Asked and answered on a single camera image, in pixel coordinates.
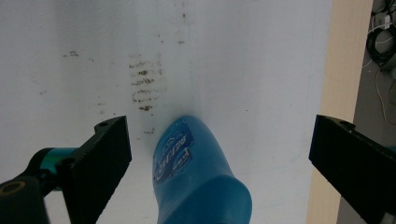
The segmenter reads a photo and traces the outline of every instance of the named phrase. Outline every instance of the wooden edge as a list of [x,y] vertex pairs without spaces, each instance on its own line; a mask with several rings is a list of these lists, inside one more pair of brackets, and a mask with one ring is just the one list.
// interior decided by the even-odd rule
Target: wooden edge
[[[333,0],[320,114],[353,122],[373,0]],[[314,168],[307,224],[337,222],[340,194]]]

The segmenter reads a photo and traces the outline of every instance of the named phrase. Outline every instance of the white surface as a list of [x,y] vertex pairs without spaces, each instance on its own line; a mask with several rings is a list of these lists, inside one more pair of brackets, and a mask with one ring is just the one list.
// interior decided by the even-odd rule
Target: white surface
[[[0,181],[125,114],[134,160],[99,223],[156,223],[152,152],[193,114],[250,189],[251,223],[304,223],[331,4],[2,1]],[[46,203],[52,223],[69,223],[61,193]]]

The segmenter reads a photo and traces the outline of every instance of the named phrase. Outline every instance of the dirt stain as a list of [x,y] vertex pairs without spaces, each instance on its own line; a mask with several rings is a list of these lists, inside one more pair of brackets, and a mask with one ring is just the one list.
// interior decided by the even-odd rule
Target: dirt stain
[[141,91],[137,91],[136,93],[149,94],[149,93],[152,93],[152,92],[153,91],[151,91],[151,90],[141,90]]
[[135,67],[142,67],[142,66],[144,66],[145,64],[146,64],[147,62],[140,62],[140,63],[137,63],[137,64],[135,64],[135,65],[131,65],[130,64],[130,68],[135,68]]
[[78,57],[78,54],[77,54],[77,52],[75,50],[70,50],[69,51],[69,56],[70,57]]
[[148,70],[143,70],[137,73],[139,76],[145,76],[148,74]]
[[144,110],[144,111],[149,111],[150,109],[152,109],[152,105],[144,105],[139,107],[139,110]]
[[150,131],[145,131],[145,132],[143,132],[143,133],[146,133],[146,134],[154,134],[154,131],[155,131],[155,129],[152,128]]
[[132,83],[132,86],[140,86],[142,84],[150,84],[154,82],[154,78],[143,78],[142,80],[137,80],[136,82]]
[[149,97],[149,98],[147,98],[147,99],[135,99],[135,98],[133,97],[134,103],[139,103],[139,104],[145,103],[145,102],[150,102],[150,101],[155,101],[155,100],[157,100],[157,99],[158,99],[158,97]]

